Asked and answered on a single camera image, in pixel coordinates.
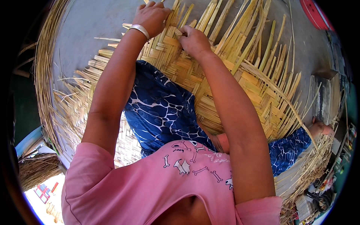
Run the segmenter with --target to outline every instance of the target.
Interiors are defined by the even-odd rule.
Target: woman
[[[202,67],[226,134],[212,136],[201,129],[194,96],[150,64],[136,61],[148,38],[162,32],[169,13],[162,3],[139,6],[133,24],[140,26],[124,35],[102,73],[82,143],[66,173],[64,222],[279,224],[282,200],[275,196],[273,174],[290,166],[310,144],[309,137],[300,129],[288,139],[292,144],[299,136],[300,147],[288,154],[273,143],[269,155],[250,99],[206,36],[184,26],[180,43]],[[144,158],[114,169],[123,110]],[[325,132],[321,123],[309,129],[314,135]]]

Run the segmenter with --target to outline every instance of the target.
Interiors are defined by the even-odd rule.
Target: concrete floor
[[[195,4],[188,21],[195,18],[199,19],[209,1],[210,0],[185,0],[184,2],[186,2],[187,8],[191,3]],[[173,0],[165,0],[164,5],[165,7],[171,8],[173,2]],[[220,12],[224,8],[226,2],[227,0],[224,0],[217,17],[220,16]],[[243,0],[235,0],[216,40],[216,44],[237,14],[242,2]],[[64,75],[66,77],[72,77],[74,75],[73,72],[76,69],[82,70],[84,67],[87,67],[88,60],[93,59],[94,55],[97,55],[99,49],[104,48],[113,50],[113,48],[107,46],[109,41],[94,39],[94,37],[121,39],[121,32],[126,31],[126,29],[122,27],[122,23],[131,23],[134,18],[136,7],[143,3],[143,0],[75,0],[66,19],[63,19],[53,56],[54,62],[57,65],[61,65]],[[300,2],[291,0],[291,4],[295,36],[294,72],[298,73],[302,71],[302,77],[297,93],[299,93],[299,90],[302,90],[300,100],[303,99],[304,105],[308,95],[311,73],[319,68],[329,68],[328,55],[330,45],[328,44],[326,33],[317,30],[310,23]],[[272,0],[268,14],[270,22],[266,23],[262,35],[262,54],[265,52],[270,35],[271,21],[276,20],[274,45],[281,27],[283,14],[286,14],[287,17],[279,45],[289,45],[290,37],[292,36],[289,2],[288,0]],[[55,65],[53,66],[53,73],[54,77],[60,76],[60,69]],[[55,81],[53,87],[57,90],[66,92],[59,81]],[[308,115],[303,120],[306,125],[310,124],[312,118],[311,112],[312,110],[309,111]],[[301,163],[297,163],[297,166],[295,165],[289,171],[286,171],[284,175],[281,174],[279,180],[282,179],[281,177],[286,177],[291,171],[297,170],[300,165]],[[278,187],[282,186],[282,189],[278,191],[278,194],[281,194],[283,189],[286,190],[291,186],[292,182],[296,179],[293,179],[292,182],[286,180],[287,179],[284,180],[286,185],[282,184],[283,182],[278,184]]]

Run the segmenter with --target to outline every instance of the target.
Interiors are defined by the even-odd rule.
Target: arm
[[[137,8],[133,24],[142,25],[150,37],[155,37],[164,29],[163,21],[170,11],[163,3],[151,1]],[[146,41],[142,32],[130,29],[115,49],[94,92],[81,142],[96,144],[113,157],[121,112],[134,84],[135,62]]]
[[[203,69],[216,110],[230,145],[236,204],[275,196],[269,148],[253,104],[222,60],[210,49],[207,37],[184,26],[182,47]]]

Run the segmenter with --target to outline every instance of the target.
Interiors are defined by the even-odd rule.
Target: silver bangle
[[[133,24],[133,25],[129,28],[129,30],[132,29],[132,28],[141,31],[141,32],[146,36],[146,38],[148,39],[148,41],[150,40],[149,33],[148,33],[148,31],[147,31],[143,26],[141,26],[141,25],[139,25],[139,24]]]

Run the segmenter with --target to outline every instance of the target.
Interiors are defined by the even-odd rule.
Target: hand
[[[149,33],[150,38],[156,37],[164,30],[165,24],[163,22],[167,19],[170,12],[171,9],[164,8],[162,2],[155,3],[150,1],[147,5],[142,4],[136,9],[132,24],[143,26]]]
[[[179,29],[185,36],[179,38],[185,52],[198,60],[204,53],[213,53],[205,34],[191,26],[185,25]]]

